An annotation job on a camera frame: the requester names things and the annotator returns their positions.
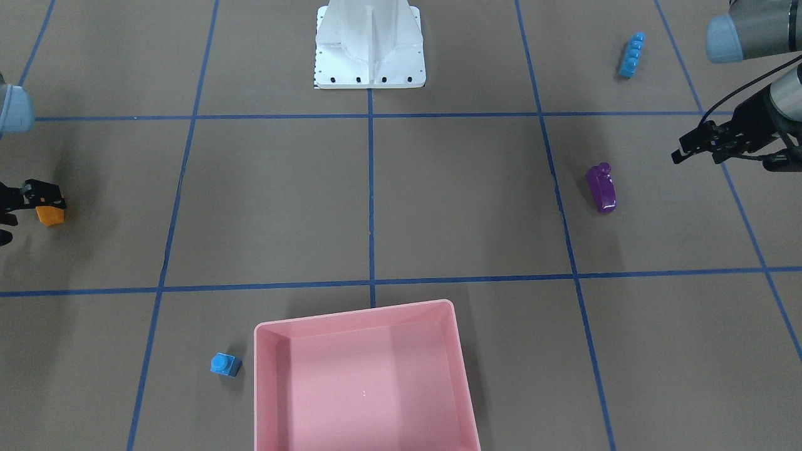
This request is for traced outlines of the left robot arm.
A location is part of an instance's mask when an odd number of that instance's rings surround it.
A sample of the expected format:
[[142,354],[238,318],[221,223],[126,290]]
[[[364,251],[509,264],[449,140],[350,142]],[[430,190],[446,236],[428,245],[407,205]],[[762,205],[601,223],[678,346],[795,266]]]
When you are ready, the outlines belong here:
[[[799,53],[799,1],[731,1],[728,12],[710,20],[706,52],[713,63],[735,63],[770,55]],[[793,59],[777,68],[774,80],[717,125],[705,113],[698,126],[679,140],[671,154],[676,165],[709,153],[719,165],[731,158],[762,163],[770,172],[801,169],[801,68]]]

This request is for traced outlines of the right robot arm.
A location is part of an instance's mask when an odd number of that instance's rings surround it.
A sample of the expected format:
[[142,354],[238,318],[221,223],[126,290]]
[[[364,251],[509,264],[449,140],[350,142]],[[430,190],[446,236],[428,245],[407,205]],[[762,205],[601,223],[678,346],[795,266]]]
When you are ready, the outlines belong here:
[[[34,108],[28,91],[23,86],[9,85],[2,79],[1,132],[5,134],[28,132],[34,125]],[[64,223],[66,198],[60,186],[28,179],[20,187],[2,184],[2,214],[32,209],[38,220],[46,226]]]

